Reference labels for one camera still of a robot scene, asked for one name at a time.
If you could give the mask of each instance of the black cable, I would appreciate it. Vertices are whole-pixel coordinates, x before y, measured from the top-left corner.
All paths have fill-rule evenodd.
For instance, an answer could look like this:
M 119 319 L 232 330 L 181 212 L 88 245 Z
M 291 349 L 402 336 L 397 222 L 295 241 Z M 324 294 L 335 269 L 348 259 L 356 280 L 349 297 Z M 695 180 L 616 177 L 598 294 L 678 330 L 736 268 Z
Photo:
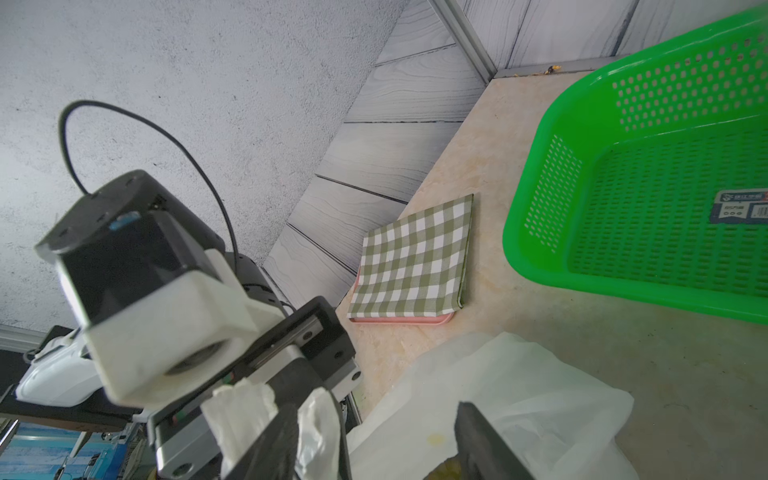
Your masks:
M 128 110 L 124 110 L 120 107 L 115 107 L 114 105 L 106 104 L 103 101 L 95 101 L 95 100 L 78 100 L 73 101 L 67 107 L 61 112 L 61 115 L 59 115 L 58 118 L 58 143 L 61 146 L 61 155 L 64 157 L 64 165 L 66 165 L 67 170 L 69 171 L 69 176 L 72 177 L 72 180 L 74 180 L 74 183 L 78 186 L 81 192 L 83 192 L 83 195 L 88 195 L 88 190 L 85 190 L 85 187 L 83 186 L 83 183 L 80 182 L 80 179 L 78 178 L 78 175 L 74 172 L 74 168 L 72 167 L 72 160 L 69 157 L 69 147 L 67 147 L 67 119 L 69 118 L 69 115 L 77 110 L 80 107 L 99 107 L 99 108 L 106 108 L 107 110 L 116 111 L 119 114 L 123 114 L 126 117 L 133 118 L 134 120 L 138 120 L 141 123 L 152 127 L 154 130 L 160 132 L 163 134 L 164 137 L 166 137 L 168 140 L 170 140 L 171 143 L 176 145 L 179 150 L 184 153 L 184 156 L 187 157 L 187 160 L 190 161 L 193 167 L 195 167 L 195 170 L 200 174 L 200 176 L 203 178 L 203 181 L 206 183 L 208 188 L 210 188 L 210 192 L 214 195 L 214 198 L 216 199 L 216 203 L 219 204 L 219 208 L 221 209 L 221 214 L 224 216 L 224 222 L 227 224 L 227 230 L 230 232 L 230 242 L 232 242 L 232 253 L 234 254 L 233 258 L 233 269 L 235 274 L 237 274 L 237 242 L 235 241 L 235 232 L 232 228 L 232 222 L 230 222 L 230 216 L 227 215 L 227 209 L 224 207 L 224 203 L 221 201 L 221 197 L 219 197 L 219 193 L 216 192 L 216 188 L 214 188 L 214 185 L 210 182 L 208 179 L 208 176 L 203 172 L 203 169 L 200 168 L 200 165 L 197 164 L 197 162 L 192 158 L 192 155 L 187 151 L 186 148 L 184 148 L 184 145 L 181 144 L 176 138 L 174 138 L 173 135 L 166 132 L 163 128 L 158 126 L 157 124 L 153 123 L 152 121 L 147 120 L 146 118 L 136 115 L 133 112 L 130 112 Z
M 293 310 L 293 313 L 296 313 L 296 308 L 294 308 L 294 306 L 293 306 L 293 305 L 291 305 L 290 303 L 287 303 L 287 302 L 283 302 L 282 300 L 280 301 L 280 303 L 281 303 L 283 306 L 289 306 L 289 307 L 290 307 L 290 309 L 291 309 L 291 310 Z
M 27 350 L 26 352 L 22 353 L 22 360 L 24 360 L 24 363 L 26 363 L 27 365 L 31 365 L 32 360 L 35 359 L 35 355 L 37 355 L 38 353 L 40 353 L 39 348 Z

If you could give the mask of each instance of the gray wood-pattern wall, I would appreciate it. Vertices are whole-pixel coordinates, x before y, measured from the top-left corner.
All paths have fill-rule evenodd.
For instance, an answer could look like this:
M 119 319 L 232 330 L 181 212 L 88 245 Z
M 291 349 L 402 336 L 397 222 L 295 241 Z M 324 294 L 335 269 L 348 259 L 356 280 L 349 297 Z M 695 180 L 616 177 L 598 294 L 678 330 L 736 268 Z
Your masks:
M 341 301 L 363 236 L 397 220 L 484 89 L 429 2 L 412 0 L 264 264 L 294 306 Z
M 456 0 L 497 69 L 635 53 L 760 0 Z M 338 304 L 370 230 L 397 219 L 485 89 L 428 0 L 402 12 L 263 268 Z
M 628 55 L 764 0 L 467 0 L 499 70 Z

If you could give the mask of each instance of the white plastic bag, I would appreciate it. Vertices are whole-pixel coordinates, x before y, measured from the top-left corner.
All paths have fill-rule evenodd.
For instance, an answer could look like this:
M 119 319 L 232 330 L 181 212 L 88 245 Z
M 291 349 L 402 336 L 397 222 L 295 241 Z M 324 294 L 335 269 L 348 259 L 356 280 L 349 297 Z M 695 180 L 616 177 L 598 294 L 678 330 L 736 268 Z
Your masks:
M 277 415 L 275 391 L 245 378 L 216 388 L 200 410 L 221 449 L 224 478 Z
M 510 333 L 469 334 L 419 357 L 349 434 L 353 478 L 426 477 L 457 453 L 459 401 L 478 407 L 537 480 L 637 479 L 613 441 L 632 397 Z
M 341 425 L 337 407 L 331 392 L 320 387 L 314 389 L 299 408 L 296 473 L 302 480 L 339 477 Z

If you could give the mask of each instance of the checkered cloth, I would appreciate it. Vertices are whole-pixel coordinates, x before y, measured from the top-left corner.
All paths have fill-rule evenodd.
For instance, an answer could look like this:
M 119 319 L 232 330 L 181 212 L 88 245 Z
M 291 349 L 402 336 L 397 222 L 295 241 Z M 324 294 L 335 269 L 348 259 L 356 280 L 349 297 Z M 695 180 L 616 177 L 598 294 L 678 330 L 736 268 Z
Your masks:
M 369 232 L 349 318 L 440 316 L 462 308 L 472 198 Z

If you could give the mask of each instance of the table surface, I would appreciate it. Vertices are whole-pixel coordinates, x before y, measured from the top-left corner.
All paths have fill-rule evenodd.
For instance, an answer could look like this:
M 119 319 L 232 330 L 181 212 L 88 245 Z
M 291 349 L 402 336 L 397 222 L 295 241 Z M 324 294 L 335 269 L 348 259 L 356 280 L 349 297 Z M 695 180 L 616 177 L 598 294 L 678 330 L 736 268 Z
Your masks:
M 423 352 L 467 332 L 507 331 L 634 397 L 617 443 L 641 478 L 765 478 L 768 326 L 538 285 L 517 274 L 502 230 L 541 117 L 585 74 L 494 80 L 401 217 L 475 194 L 465 308 L 444 326 L 359 325 L 363 418 Z

